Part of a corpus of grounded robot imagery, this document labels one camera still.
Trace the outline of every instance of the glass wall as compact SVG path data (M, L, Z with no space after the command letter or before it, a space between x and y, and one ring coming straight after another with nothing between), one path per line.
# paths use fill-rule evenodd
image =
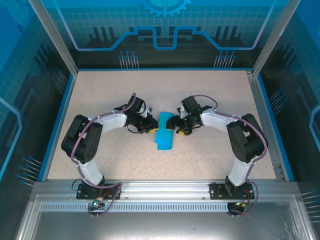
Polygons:
M312 189L320 191L319 9L318 0L300 2L261 71L294 178L302 193Z
M28 1L0 0L0 239L14 239L70 78Z
M251 68L287 0L44 0L80 69Z

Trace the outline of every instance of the speckled tabletop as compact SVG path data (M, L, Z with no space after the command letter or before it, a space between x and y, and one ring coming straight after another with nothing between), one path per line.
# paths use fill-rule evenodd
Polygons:
M91 117L126 104L132 93L160 112L177 114L181 100L206 94L219 102L222 112L253 114L259 119L245 71L159 70L159 71L80 71L63 122L48 179L80 177L76 166L61 150L61 142L78 114ZM197 97L199 104L214 106ZM112 180L213 180L224 179L235 156L226 133L212 127L195 129L190 136L175 134L173 148L157 150L155 133L133 134L126 127L101 137L95 156L100 171ZM274 179L269 154L253 168L251 179Z

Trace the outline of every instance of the enclosure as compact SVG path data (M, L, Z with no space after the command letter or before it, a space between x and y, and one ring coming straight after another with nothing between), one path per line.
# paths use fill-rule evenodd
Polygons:
M0 0L0 238L318 239L319 9L317 0ZM75 116L110 112L133 92L156 120L199 94L254 115L268 152L250 174L250 214L231 217L237 199L211 199L235 161L225 132L174 134L160 151L157 132L121 127L95 156L107 184L122 182L120 197L91 219L62 141Z

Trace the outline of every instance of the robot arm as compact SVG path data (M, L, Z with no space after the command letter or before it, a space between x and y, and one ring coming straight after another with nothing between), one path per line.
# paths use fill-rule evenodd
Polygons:
M84 175L84 182L89 182L95 186L104 185L104 177L99 171L95 155L98 150L101 135L128 125L133 125L137 128L138 133L152 133L158 129L158 122L151 115L152 108L146 106L145 101L136 97L132 106L124 111L126 106L132 103L134 97L131 97L128 104L117 107L113 110L113 114L104 117L99 117L87 129L85 136L80 140L74 154L75 160L78 161L80 171ZM76 141L84 127L94 117L85 117L78 115L74 118L69 130L67 131L61 148L70 157Z
M237 189L247 184L247 177L255 159L265 150L264 143L255 130L263 136L268 146L268 141L257 120L251 114L235 116L217 112L211 106L201 107L194 96L187 97L181 103L178 108L179 115L170 118L166 128L174 130L175 127L179 127L176 132L182 135L190 135L194 128L201 126L213 127L228 133L235 162L225 179L225 189L231 197L236 195Z

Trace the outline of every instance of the grid pattern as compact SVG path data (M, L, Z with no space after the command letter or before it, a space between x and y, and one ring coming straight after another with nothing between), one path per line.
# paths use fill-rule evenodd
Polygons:
M134 26L152 26L160 27L161 34L159 38L170 38L169 27L176 26L197 26L202 31L207 32L212 38L219 40L223 38L225 27L229 26L226 39L230 39L231 29L237 26L235 36L241 34L241 41L246 47L252 47L258 33L265 21L270 7L261 6L190 6L182 10L181 14L174 17L162 16L156 17L149 11L141 7L103 7L103 8L62 8L61 12L70 31L80 48L85 48L90 41L90 35L94 36L93 27L101 31L101 27L106 27L106 36L111 40L112 34L116 38L129 32L130 27ZM260 37L259 45L263 46L267 41L271 30L273 29L283 8L275 7L271 13L270 19L265 26L265 30ZM60 20L56 9L48 9L53 21L59 29L62 38L71 45L68 33ZM216 36L217 28L221 27L219 36Z
M297 14L292 16L277 47L288 43L291 44L294 52L290 58L296 55L296 60L292 63L290 70L295 75L304 73L320 102L320 50Z
M14 105L26 76L37 76L41 70L34 59L40 44L45 47L52 45L40 21L34 16L0 72L0 97L10 105ZM9 110L0 104L0 128L8 113Z

